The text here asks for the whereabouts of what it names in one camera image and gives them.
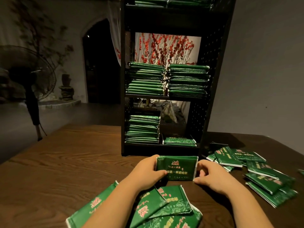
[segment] arched doorway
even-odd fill
[[[120,65],[114,51],[110,24],[104,19],[82,38],[89,103],[120,103]]]

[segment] hand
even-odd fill
[[[201,160],[197,164],[199,177],[194,182],[210,187],[215,192],[228,196],[239,188],[245,188],[238,180],[216,162]]]
[[[154,186],[166,174],[166,170],[154,171],[156,165],[156,158],[159,155],[155,154],[151,157],[141,160],[132,172],[127,176],[132,184],[139,187],[139,190],[147,190]]]

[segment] shelf board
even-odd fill
[[[139,144],[139,143],[124,143],[124,154],[137,156],[152,156],[160,155],[176,155],[176,156],[198,156],[199,143],[197,147],[188,146],[169,146],[163,144]]]
[[[125,94],[125,97],[127,97],[127,98],[144,98],[144,99],[159,99],[159,100],[168,100],[168,101],[197,101],[197,100],[202,100],[203,99],[203,98],[181,98],[181,97],[134,95],[134,94]]]
[[[153,18],[149,22],[145,16]],[[211,12],[209,9],[125,6],[126,30],[140,33],[203,36],[208,27],[227,18],[226,13]]]

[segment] wood grain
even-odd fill
[[[225,142],[227,134],[210,134]],[[301,227],[304,223],[304,178],[295,168],[304,159],[295,151],[263,136],[234,135],[270,164],[296,177],[299,196],[278,209],[253,193],[275,227]],[[66,227],[67,217],[112,184],[121,181],[144,157],[121,157],[120,127],[67,125],[0,165],[0,227]],[[245,169],[232,172],[242,183]],[[229,201],[193,182],[182,184],[190,202],[203,213],[200,227],[234,227]]]

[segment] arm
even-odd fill
[[[197,184],[226,195],[231,202],[237,228],[273,228],[266,214],[249,190],[230,175],[221,165],[208,160],[198,163]]]
[[[139,192],[151,188],[167,174],[165,170],[154,171],[157,157],[158,155],[154,155],[140,161],[98,207],[83,228],[125,227]]]

